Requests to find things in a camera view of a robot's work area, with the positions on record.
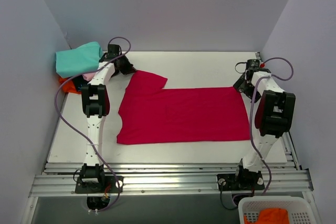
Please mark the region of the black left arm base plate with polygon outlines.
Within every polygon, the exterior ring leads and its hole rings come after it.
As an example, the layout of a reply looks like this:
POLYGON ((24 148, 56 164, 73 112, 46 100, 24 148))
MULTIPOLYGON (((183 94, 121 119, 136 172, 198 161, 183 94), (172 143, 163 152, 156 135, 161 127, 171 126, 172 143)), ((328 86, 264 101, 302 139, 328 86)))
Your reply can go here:
POLYGON ((103 182, 98 178, 81 178, 76 181, 76 194, 118 193, 123 191, 123 177, 118 176, 118 182, 114 176, 105 176, 103 182))

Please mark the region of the red t-shirt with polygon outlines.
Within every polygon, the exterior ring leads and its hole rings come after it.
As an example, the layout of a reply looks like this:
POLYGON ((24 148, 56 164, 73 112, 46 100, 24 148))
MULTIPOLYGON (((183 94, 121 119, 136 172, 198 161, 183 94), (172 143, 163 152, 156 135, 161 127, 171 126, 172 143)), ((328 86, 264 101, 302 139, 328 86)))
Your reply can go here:
POLYGON ((137 71, 119 107, 123 145, 246 141, 249 119, 233 87, 167 89, 167 78, 137 71))

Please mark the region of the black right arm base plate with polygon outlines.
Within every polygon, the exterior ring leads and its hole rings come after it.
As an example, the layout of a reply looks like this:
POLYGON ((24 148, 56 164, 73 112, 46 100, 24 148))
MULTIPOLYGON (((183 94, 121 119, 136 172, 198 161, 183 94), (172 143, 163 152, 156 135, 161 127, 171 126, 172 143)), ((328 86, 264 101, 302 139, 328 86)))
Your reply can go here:
POLYGON ((264 190, 265 183, 261 173, 253 177, 236 176, 234 173, 217 174, 218 189, 223 191, 264 190))

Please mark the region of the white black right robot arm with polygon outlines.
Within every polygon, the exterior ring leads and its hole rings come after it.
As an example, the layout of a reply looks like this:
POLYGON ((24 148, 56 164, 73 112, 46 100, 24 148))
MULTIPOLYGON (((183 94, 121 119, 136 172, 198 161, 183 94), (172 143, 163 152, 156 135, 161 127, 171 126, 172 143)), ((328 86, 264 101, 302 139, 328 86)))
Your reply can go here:
POLYGON ((249 133, 251 150, 239 162, 233 175, 236 187, 262 184, 261 170, 272 146, 289 132, 296 96, 282 89, 270 70, 249 67, 234 88, 251 99, 249 133))

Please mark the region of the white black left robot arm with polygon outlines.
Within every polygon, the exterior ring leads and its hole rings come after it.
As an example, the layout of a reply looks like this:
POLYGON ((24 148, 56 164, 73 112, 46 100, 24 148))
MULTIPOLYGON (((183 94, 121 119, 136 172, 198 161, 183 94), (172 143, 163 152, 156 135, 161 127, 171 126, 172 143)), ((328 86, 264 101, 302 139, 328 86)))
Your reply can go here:
POLYGON ((86 116, 87 137, 89 142, 86 155, 80 171, 80 179, 94 192, 105 188, 104 164, 98 154, 102 151, 102 133, 106 116, 110 112, 110 101, 107 83, 112 76, 119 73, 128 75, 136 72, 122 49, 113 45, 99 60, 99 71, 93 74, 87 85, 82 87, 82 110, 86 116))

